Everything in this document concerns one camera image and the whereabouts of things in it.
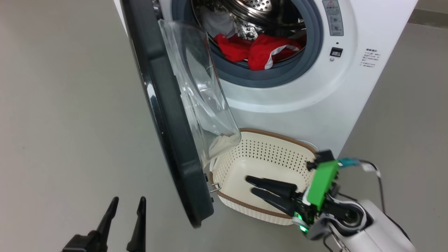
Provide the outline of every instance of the green led light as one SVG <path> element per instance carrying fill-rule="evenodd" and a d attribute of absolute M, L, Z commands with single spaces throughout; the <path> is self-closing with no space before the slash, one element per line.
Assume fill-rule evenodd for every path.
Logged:
<path fill-rule="evenodd" d="M 302 230 L 305 233 L 308 233 L 308 229 L 304 226 L 300 226 L 300 230 Z"/>
<path fill-rule="evenodd" d="M 299 213 L 297 213 L 297 212 L 294 212 L 294 216 L 297 217 L 297 218 L 299 218 L 299 219 L 301 219 L 301 220 L 303 220 L 303 219 L 302 219 L 302 216 L 301 216 Z"/>

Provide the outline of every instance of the red cloth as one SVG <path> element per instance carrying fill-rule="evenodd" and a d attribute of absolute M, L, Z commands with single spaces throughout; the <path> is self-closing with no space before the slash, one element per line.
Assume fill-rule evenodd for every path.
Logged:
<path fill-rule="evenodd" d="M 228 39 L 225 35 L 218 34 L 215 37 L 215 41 L 218 43 L 225 58 L 231 62 L 243 61 L 249 57 L 251 44 L 245 43 L 244 39 L 236 35 Z"/>
<path fill-rule="evenodd" d="M 260 34 L 250 47 L 247 63 L 251 70 L 270 69 L 274 60 L 288 58 L 300 49 L 302 46 L 293 39 Z"/>
<path fill-rule="evenodd" d="M 254 42 L 241 39 L 237 35 L 228 39 L 222 34 L 217 35 L 215 41 L 226 59 L 231 62 L 248 59 L 251 70 L 269 69 L 275 61 L 288 58 L 302 49 L 293 39 L 265 34 L 260 34 Z"/>

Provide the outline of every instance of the brown basket rim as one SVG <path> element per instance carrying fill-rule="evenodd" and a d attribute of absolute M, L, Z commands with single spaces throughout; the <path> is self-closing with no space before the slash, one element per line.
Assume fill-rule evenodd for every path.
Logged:
<path fill-rule="evenodd" d="M 250 128 L 241 128 L 240 132 L 250 132 L 250 133 L 256 133 L 256 134 L 260 134 L 260 135 L 265 135 L 265 136 L 278 138 L 278 139 L 281 139 L 281 140 L 284 140 L 284 141 L 287 141 L 287 142 L 290 142 L 290 143 L 302 146 L 302 147 L 308 149 L 309 151 L 311 151 L 313 154 L 316 154 L 316 150 L 313 147 L 311 147 L 310 145 L 308 145 L 308 144 L 306 144 L 304 142 L 300 142 L 300 141 L 298 141 L 296 139 L 284 136 L 284 135 L 280 135 L 280 134 L 276 134 L 276 133 L 272 133 L 272 132 L 268 132 L 268 131 L 264 131 L 264 130 L 250 129 Z M 214 182 L 213 182 L 213 172 L 209 172 L 209 180 L 210 180 L 210 182 L 212 184 L 214 184 Z M 264 214 L 268 214 L 268 215 L 272 215 L 272 216 L 280 217 L 280 218 L 284 218 L 284 219 L 292 219 L 292 217 L 287 215 L 287 214 L 276 213 L 276 212 L 273 212 L 273 211 L 265 210 L 263 208 L 252 206 L 252 205 L 247 204 L 245 202 L 242 202 L 242 201 L 239 201 L 237 199 L 234 199 L 234 198 L 232 198 L 232 197 L 230 197 L 230 196 L 228 196 L 228 195 L 226 195 L 226 194 L 224 194 L 224 193 L 222 193 L 220 191 L 217 191 L 216 194 L 218 196 L 221 196 L 221 197 L 225 198 L 226 200 L 229 200 L 229 201 L 231 201 L 233 203 L 236 203 L 238 205 L 241 205 L 243 207 L 249 208 L 251 210 L 254 210 L 254 211 L 257 211 L 257 212 L 260 212 L 260 213 L 264 213 Z"/>

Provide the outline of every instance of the gray floor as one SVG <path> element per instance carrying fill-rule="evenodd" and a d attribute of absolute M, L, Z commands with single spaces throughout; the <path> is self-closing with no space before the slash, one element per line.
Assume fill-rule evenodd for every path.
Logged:
<path fill-rule="evenodd" d="M 1 251 L 60 251 L 113 196 L 109 252 L 125 251 L 141 195 L 147 251 L 326 251 L 218 200 L 191 228 L 111 0 L 1 1 L 0 44 Z M 445 251 L 447 236 L 447 44 L 448 30 L 406 27 L 343 150 L 382 169 L 388 213 L 420 251 Z M 341 184 L 378 203 L 372 176 L 348 170 Z"/>
<path fill-rule="evenodd" d="M 386 210 L 419 251 L 446 251 L 448 237 L 447 45 L 448 30 L 406 26 L 341 154 L 378 164 Z M 347 170 L 341 184 L 379 202 L 363 172 Z"/>

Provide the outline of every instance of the white plastic basket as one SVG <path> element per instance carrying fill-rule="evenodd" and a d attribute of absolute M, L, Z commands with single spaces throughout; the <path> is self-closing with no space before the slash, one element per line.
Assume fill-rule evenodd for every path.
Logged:
<path fill-rule="evenodd" d="M 262 221 L 291 225 L 291 217 L 253 195 L 247 175 L 297 185 L 303 191 L 314 175 L 306 162 L 315 150 L 308 144 L 263 130 L 240 129 L 241 142 L 210 164 L 210 180 L 219 183 L 220 200 L 228 207 Z"/>

